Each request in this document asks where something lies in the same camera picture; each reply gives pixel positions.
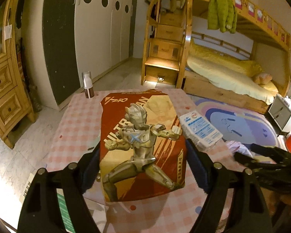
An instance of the cabinet leg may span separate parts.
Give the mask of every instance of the cabinet leg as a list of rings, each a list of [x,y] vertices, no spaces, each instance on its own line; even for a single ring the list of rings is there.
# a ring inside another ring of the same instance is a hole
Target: cabinet leg
[[[7,137],[5,139],[3,139],[3,142],[11,149],[14,148],[14,145],[11,143],[11,141]]]
[[[33,110],[30,111],[30,112],[27,114],[27,117],[29,118],[29,120],[30,120],[32,123],[35,123],[35,121],[36,121],[36,116],[35,116]]]

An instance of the ultraman box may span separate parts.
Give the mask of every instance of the ultraman box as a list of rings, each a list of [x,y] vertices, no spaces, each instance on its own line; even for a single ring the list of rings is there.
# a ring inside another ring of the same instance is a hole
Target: ultraman box
[[[102,102],[100,175],[107,202],[184,187],[185,138],[167,94],[111,93]]]

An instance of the pink checkered tablecloth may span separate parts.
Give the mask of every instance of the pink checkered tablecloth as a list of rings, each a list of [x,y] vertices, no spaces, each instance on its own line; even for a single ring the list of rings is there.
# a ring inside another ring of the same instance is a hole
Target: pink checkered tablecloth
[[[134,92],[139,90],[116,90],[95,92],[95,97],[86,99],[84,93],[76,94],[55,133],[51,152],[47,159],[47,170],[65,168],[71,162],[78,162],[88,152],[93,141],[100,134],[102,106],[100,102],[109,93]],[[162,89],[169,95],[174,108],[181,116],[195,109],[193,101],[181,89]],[[226,168],[242,171],[232,157],[223,140],[207,150],[213,162],[221,162]],[[190,167],[186,166],[185,187],[171,193],[150,199],[105,203],[101,183],[95,182],[84,197],[109,206],[107,233],[184,233],[192,228],[207,195],[200,189]],[[221,219],[225,219],[231,204],[232,191],[226,199]]]

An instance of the blue x emblem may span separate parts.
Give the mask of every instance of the blue x emblem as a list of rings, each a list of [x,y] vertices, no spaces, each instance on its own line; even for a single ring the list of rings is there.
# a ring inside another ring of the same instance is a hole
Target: blue x emblem
[[[130,143],[133,143],[134,141],[141,143],[141,140],[139,139],[140,135],[141,133],[136,134],[135,136],[133,134],[130,134],[130,136],[132,137],[132,139],[130,140]]]

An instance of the stair drawer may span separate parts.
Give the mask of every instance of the stair drawer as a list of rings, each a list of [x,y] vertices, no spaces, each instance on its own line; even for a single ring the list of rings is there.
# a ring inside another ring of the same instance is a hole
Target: stair drawer
[[[16,86],[12,60],[8,59],[0,64],[0,98]]]
[[[156,28],[156,37],[174,41],[182,41],[183,28],[159,24]]]
[[[177,43],[166,42],[156,38],[151,41],[150,56],[167,60],[179,60],[181,45]]]
[[[160,22],[161,24],[182,27],[183,17],[182,15],[176,15],[174,13],[161,14]]]
[[[0,128],[6,132],[17,123],[23,114],[18,87],[15,87],[0,99]]]
[[[161,67],[146,66],[145,67],[145,80],[158,82],[158,78],[163,78],[160,83],[175,85],[178,77],[178,71],[170,70]]]

